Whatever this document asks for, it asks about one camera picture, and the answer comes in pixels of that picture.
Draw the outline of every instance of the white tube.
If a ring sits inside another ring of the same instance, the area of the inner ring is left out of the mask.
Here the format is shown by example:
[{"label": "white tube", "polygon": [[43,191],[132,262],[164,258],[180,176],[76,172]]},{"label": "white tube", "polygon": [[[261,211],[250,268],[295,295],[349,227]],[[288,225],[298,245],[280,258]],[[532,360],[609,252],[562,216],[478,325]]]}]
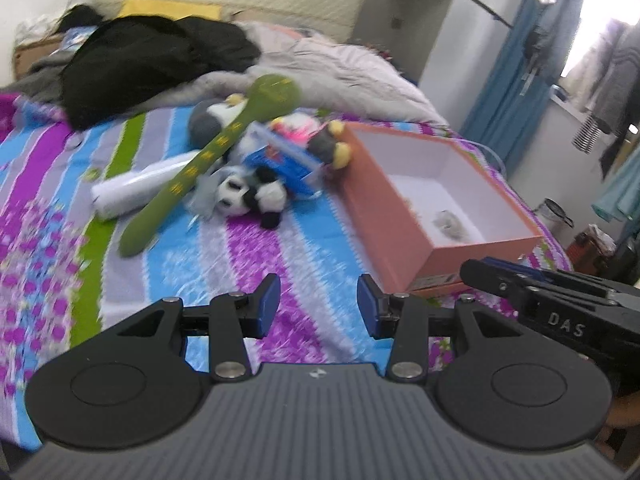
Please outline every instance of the white tube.
[{"label": "white tube", "polygon": [[142,171],[129,171],[96,184],[91,188],[91,196],[98,216],[109,220],[145,206],[198,153],[199,150],[183,153]]}]

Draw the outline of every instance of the cable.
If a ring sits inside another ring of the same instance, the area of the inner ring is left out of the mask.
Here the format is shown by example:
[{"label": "cable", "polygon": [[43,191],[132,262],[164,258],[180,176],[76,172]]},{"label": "cable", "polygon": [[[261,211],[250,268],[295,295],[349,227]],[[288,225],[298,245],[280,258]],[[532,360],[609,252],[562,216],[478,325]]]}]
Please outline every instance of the cable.
[{"label": "cable", "polygon": [[500,158],[500,156],[494,152],[494,150],[492,150],[491,148],[489,148],[488,146],[485,146],[484,144],[480,144],[480,142],[475,142],[474,140],[469,140],[469,139],[459,139],[459,140],[464,140],[465,142],[468,142],[469,144],[472,144],[474,146],[477,146],[478,148],[484,148],[486,149],[489,153],[491,153],[492,157],[495,159],[495,161],[498,163],[498,166],[500,166],[500,174],[502,175],[502,177],[507,180],[507,167],[504,165],[504,162],[502,161],[502,159]]}]

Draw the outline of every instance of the pink box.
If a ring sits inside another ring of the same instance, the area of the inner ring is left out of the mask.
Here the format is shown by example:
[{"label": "pink box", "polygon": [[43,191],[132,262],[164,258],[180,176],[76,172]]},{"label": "pink box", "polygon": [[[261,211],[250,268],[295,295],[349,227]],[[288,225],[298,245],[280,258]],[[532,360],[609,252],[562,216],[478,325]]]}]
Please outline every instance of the pink box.
[{"label": "pink box", "polygon": [[[521,206],[453,140],[349,123],[353,160],[342,198],[385,292],[422,296],[467,288],[470,258],[516,262],[543,235]],[[455,241],[434,224],[448,210],[465,228]]]}]

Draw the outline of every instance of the stuffed toy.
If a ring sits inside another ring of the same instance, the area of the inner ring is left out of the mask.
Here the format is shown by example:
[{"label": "stuffed toy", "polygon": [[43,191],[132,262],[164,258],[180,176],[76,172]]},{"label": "stuffed toy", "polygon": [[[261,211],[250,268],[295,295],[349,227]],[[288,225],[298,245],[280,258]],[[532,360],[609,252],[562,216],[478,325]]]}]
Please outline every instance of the stuffed toy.
[{"label": "stuffed toy", "polygon": [[344,131],[341,121],[321,124],[318,119],[301,112],[271,121],[271,129],[319,159],[334,170],[346,168],[351,161],[351,147],[337,140]]},{"label": "stuffed toy", "polygon": [[186,201],[193,215],[209,219],[217,211],[224,216],[260,215],[260,227],[280,225],[287,203],[287,191],[277,174],[266,166],[249,171],[242,166],[226,166],[211,176],[200,176],[196,189]]},{"label": "stuffed toy", "polygon": [[223,103],[216,99],[198,103],[189,116],[187,126],[191,146],[198,150],[204,148],[238,117],[245,105],[242,94],[231,94]]},{"label": "stuffed toy", "polygon": [[254,121],[264,123],[293,112],[300,104],[300,88],[288,77],[278,74],[260,76],[247,92],[244,109],[229,126],[207,144],[180,173],[174,176],[127,224],[118,244],[123,258],[140,254],[174,207],[190,192],[197,178],[228,152]]}]

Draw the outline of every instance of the pillow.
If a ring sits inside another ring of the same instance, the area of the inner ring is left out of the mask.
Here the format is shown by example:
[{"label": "pillow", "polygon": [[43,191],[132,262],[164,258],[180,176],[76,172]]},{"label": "pillow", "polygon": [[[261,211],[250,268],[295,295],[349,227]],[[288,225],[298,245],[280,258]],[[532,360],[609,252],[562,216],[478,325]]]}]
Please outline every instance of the pillow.
[{"label": "pillow", "polygon": [[124,0],[118,17],[165,16],[172,20],[180,20],[187,16],[199,16],[218,22],[221,11],[222,7],[219,5],[191,4],[171,0]]},{"label": "pillow", "polygon": [[276,27],[280,27],[280,32],[289,34],[295,39],[316,38],[325,43],[335,43],[334,40],[325,35],[323,29],[326,27],[327,22],[323,20],[291,16],[290,14],[279,14],[277,12],[259,9],[245,9],[232,13],[231,20],[229,21],[271,23],[274,30],[276,30]]}]

